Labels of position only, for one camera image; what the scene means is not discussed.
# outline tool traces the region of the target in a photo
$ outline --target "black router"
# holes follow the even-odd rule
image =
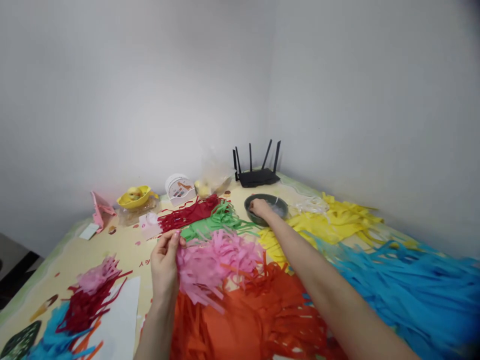
[[[277,176],[277,161],[279,160],[279,152],[280,152],[280,142],[276,144],[276,154],[275,154],[275,162],[273,165],[273,171],[265,168],[265,163],[267,162],[267,158],[269,156],[270,146],[272,145],[272,139],[268,143],[268,148],[266,149],[265,159],[263,160],[263,165],[261,166],[260,170],[253,170],[252,169],[252,144],[249,143],[248,147],[250,150],[250,171],[249,172],[242,172],[240,168],[240,159],[239,159],[239,150],[235,146],[233,150],[233,166],[235,167],[235,181],[240,180],[241,186],[244,188],[256,188],[260,185],[271,185],[275,184],[280,178]]]

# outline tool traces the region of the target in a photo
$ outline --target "bowl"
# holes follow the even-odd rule
[[[250,218],[252,222],[254,222],[257,225],[267,227],[268,224],[265,220],[263,220],[261,217],[255,215],[253,212],[250,211],[250,203],[254,199],[263,199],[265,200],[270,206],[276,205],[278,208],[280,208],[280,217],[282,219],[286,219],[288,214],[289,214],[289,206],[285,201],[283,201],[281,198],[276,197],[274,195],[269,195],[269,194],[254,194],[250,195],[245,199],[244,206],[246,210],[246,214]]]
[[[156,193],[154,193],[149,186],[143,185],[143,186],[139,186],[138,188],[141,190],[141,193],[143,194],[141,198],[131,201],[129,198],[129,195],[127,193],[124,193],[121,197],[119,197],[116,200],[117,204],[125,209],[133,209],[145,204],[147,200],[150,198],[150,196],[154,196],[157,199],[159,198],[159,196]]]

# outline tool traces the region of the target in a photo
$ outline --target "pink object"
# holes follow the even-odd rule
[[[141,234],[145,240],[156,237],[158,234],[162,233],[162,227],[157,220],[158,217],[159,216],[154,212],[147,212],[145,215],[138,218],[140,221]]]
[[[91,197],[93,198],[93,206],[95,207],[95,213],[93,214],[93,222],[99,226],[96,233],[98,234],[104,229],[104,214],[116,215],[114,208],[104,200],[100,195],[95,191],[90,191]]]
[[[262,261],[264,250],[258,243],[247,242],[236,233],[218,230],[211,235],[208,242],[178,250],[180,291],[194,304],[211,305],[223,314],[224,309],[210,295],[223,299],[219,287],[224,280],[231,275],[238,277],[240,272],[251,274]]]
[[[117,269],[118,263],[119,260],[115,261],[115,255],[107,256],[100,265],[92,267],[84,274],[78,275],[76,277],[78,280],[78,291],[83,291],[89,295],[95,294],[99,287],[122,272]]]

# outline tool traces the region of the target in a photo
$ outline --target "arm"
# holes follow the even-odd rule
[[[150,255],[153,300],[146,316],[135,360],[168,360],[174,331],[175,303],[179,293],[177,249],[185,246],[179,231],[164,233]]]
[[[333,265],[265,200],[253,200],[250,209],[275,233],[288,262],[349,359],[419,359]]]

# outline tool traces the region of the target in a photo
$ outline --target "person's left hand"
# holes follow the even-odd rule
[[[187,243],[180,236],[180,230],[165,232],[150,255],[151,281],[153,285],[153,303],[165,297],[177,297],[179,291],[179,276],[177,269],[177,250],[179,244]]]

